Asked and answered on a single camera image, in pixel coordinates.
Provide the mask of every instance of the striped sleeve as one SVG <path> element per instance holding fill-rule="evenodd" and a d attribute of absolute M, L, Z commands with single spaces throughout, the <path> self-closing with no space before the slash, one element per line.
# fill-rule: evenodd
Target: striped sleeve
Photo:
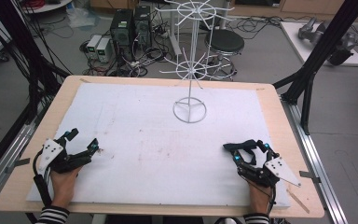
<path fill-rule="evenodd" d="M 243 216 L 246 224 L 269 224 L 269 216 L 263 213 L 252 213 Z"/>
<path fill-rule="evenodd" d="M 43 208 L 36 224 L 63 224 L 68 217 L 68 210 L 56 206 L 47 206 Z"/>

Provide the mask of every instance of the wire stand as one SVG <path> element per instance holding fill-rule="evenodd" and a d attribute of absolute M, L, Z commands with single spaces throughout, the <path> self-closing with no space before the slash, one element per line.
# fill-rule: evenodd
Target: wire stand
<path fill-rule="evenodd" d="M 228 10 L 225 8 L 217 8 L 212 7 L 208 3 L 211 0 L 207 0 L 205 2 L 193 2 L 189 1 L 187 3 L 179 4 L 173 1 L 166 0 L 165 2 L 170 4 L 176 4 L 177 9 L 158 9 L 158 11 L 176 11 L 180 16 L 178 16 L 178 22 L 175 24 L 177 27 L 177 40 L 179 42 L 179 26 L 183 23 L 183 21 L 189 19 L 193 21 L 192 28 L 192 36 L 191 36 L 191 49 L 190 49 L 190 58 L 188 59 L 185 54 L 185 49 L 183 49 L 183 55 L 185 56 L 185 61 L 179 63 L 179 58 L 176 57 L 176 62 L 170 61 L 168 59 L 167 62 L 173 63 L 176 65 L 175 71 L 160 71 L 161 73 L 176 73 L 183 81 L 189 80 L 189 88 L 188 88 L 188 96 L 184 97 L 173 104 L 173 114 L 181 121 L 186 123 L 197 123 L 205 119 L 207 108 L 205 103 L 202 100 L 191 96 L 191 88 L 192 82 L 195 80 L 199 87 L 202 89 L 202 86 L 199 83 L 200 79 L 205 77 L 212 78 L 208 75 L 207 70 L 210 68 L 214 68 L 217 65 L 208 65 L 207 63 L 203 63 L 210 56 L 210 48 L 208 48 L 207 57 L 205 58 L 205 53 L 202 57 L 196 61 L 196 51 L 197 51 L 197 42 L 199 37 L 199 27 L 200 22 L 203 21 L 205 25 L 213 32 L 213 27 L 211 28 L 208 25 L 207 20 L 213 20 L 212 24 L 214 24 L 214 17 L 220 17 L 216 15 L 216 10 Z"/>

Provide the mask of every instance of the hand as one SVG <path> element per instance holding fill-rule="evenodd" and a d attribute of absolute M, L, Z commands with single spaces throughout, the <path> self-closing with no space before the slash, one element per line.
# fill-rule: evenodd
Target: hand
<path fill-rule="evenodd" d="M 265 188 L 263 186 L 257 185 L 255 182 L 248 179 L 246 181 L 249 183 L 251 212 L 266 214 L 269 207 L 271 188 Z"/>
<path fill-rule="evenodd" d="M 51 171 L 51 181 L 54 189 L 54 199 L 51 205 L 67 208 L 74 197 L 76 177 L 82 167 L 71 172 L 59 174 Z"/>

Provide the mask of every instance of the gray floor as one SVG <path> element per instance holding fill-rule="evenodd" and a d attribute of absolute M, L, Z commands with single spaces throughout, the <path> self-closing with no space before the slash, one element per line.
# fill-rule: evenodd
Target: gray floor
<path fill-rule="evenodd" d="M 57 10 L 40 15 L 42 22 L 58 21 L 64 11 Z M 87 61 L 79 46 L 92 34 L 105 33 L 110 20 L 98 19 L 95 27 L 74 28 L 67 26 L 68 19 L 54 24 L 54 33 L 46 36 L 49 46 L 62 62 L 74 73 L 82 74 Z M 242 36 L 249 34 L 238 32 Z M 302 62 L 279 28 L 268 26 L 254 39 L 246 40 L 240 56 L 233 57 L 238 74 L 236 82 L 274 83 L 297 71 Z M 199 43 L 200 52 L 204 50 Z M 147 67 L 146 77 L 177 78 L 163 75 L 159 70 L 172 69 L 168 63 L 156 63 Z M 287 87 L 278 89 L 283 93 Z M 27 82 L 10 61 L 0 62 L 0 140 L 26 106 Z M 310 110 L 310 132 L 321 156 L 342 209 L 349 223 L 358 223 L 358 67 L 323 66 L 314 81 Z M 328 215 L 323 218 L 289 218 L 292 223 L 330 223 Z M 213 218 L 205 218 L 213 223 Z M 0 212 L 0 223 L 27 223 L 25 215 Z M 73 214 L 69 223 L 91 223 L 88 214 Z"/>

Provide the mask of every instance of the computer tower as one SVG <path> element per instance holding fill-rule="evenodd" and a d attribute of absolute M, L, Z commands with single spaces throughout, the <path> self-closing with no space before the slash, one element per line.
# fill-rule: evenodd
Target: computer tower
<path fill-rule="evenodd" d="M 138 6 L 134 15 L 135 31 L 138 39 L 138 47 L 149 49 L 152 47 L 150 6 Z"/>
<path fill-rule="evenodd" d="M 118 9 L 110 26 L 113 41 L 120 47 L 130 47 L 135 38 L 135 27 L 131 9 Z"/>

